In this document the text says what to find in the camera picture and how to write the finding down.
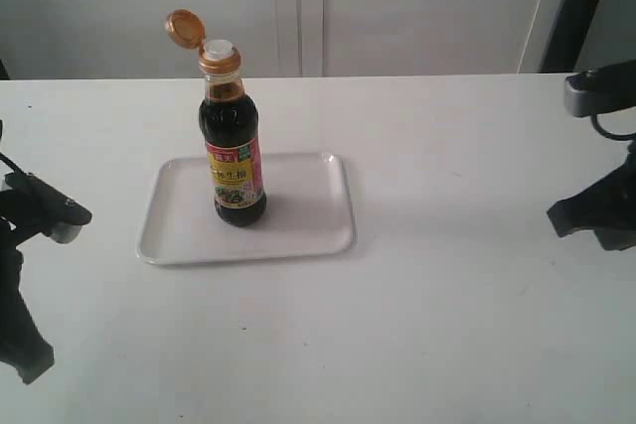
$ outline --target dark liquid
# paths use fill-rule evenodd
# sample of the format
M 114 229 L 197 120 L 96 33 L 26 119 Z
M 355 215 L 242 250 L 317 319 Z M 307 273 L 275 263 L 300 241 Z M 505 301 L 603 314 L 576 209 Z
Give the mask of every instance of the dark liquid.
M 251 141 L 258 131 L 258 111 L 249 96 L 215 102 L 204 99 L 199 107 L 199 126 L 206 141 L 220 148 L 235 148 Z M 265 211 L 265 193 L 253 205 L 230 209 L 215 199 L 219 216 L 227 223 L 244 227 L 256 221 Z

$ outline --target bottle neck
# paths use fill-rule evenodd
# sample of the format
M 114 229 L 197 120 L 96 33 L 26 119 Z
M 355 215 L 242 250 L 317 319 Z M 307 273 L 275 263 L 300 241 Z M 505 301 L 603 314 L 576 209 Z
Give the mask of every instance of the bottle neck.
M 232 101 L 245 94 L 238 70 L 225 74 L 206 73 L 205 79 L 207 102 Z

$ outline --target white tray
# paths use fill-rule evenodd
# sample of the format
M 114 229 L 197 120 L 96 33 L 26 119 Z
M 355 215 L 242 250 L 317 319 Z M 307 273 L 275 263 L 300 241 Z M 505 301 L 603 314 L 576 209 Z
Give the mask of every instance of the white tray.
M 159 170 L 137 255 L 185 265 L 339 252 L 353 239 L 342 162 L 330 153 L 265 154 L 267 208 L 238 228 L 215 211 L 208 158 L 177 158 Z

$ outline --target bottle label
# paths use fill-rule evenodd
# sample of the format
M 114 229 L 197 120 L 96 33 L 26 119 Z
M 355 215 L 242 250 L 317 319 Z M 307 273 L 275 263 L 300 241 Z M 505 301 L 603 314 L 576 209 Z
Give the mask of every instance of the bottle label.
M 206 142 L 215 197 L 221 206 L 243 209 L 262 196 L 258 136 L 235 148 L 220 148 Z

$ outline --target table surface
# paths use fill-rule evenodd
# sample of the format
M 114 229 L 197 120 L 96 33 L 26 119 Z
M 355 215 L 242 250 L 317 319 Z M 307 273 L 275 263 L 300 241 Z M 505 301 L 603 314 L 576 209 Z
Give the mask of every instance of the table surface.
M 0 82 L 2 150 L 93 212 L 21 247 L 56 364 L 30 386 L 0 366 L 2 421 L 635 422 L 636 250 L 546 217 L 625 145 L 568 117 L 562 82 L 249 79 L 263 152 L 343 158 L 357 239 L 187 269 L 135 243 L 160 165 L 204 153 L 203 83 Z

